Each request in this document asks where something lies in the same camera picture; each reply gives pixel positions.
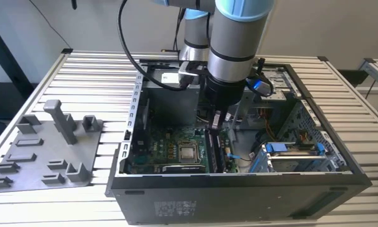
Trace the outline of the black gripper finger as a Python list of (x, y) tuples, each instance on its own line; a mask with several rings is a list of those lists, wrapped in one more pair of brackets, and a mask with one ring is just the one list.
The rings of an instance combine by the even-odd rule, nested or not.
[(220, 110), (215, 110), (210, 117), (210, 129), (220, 130), (224, 122), (223, 112)]

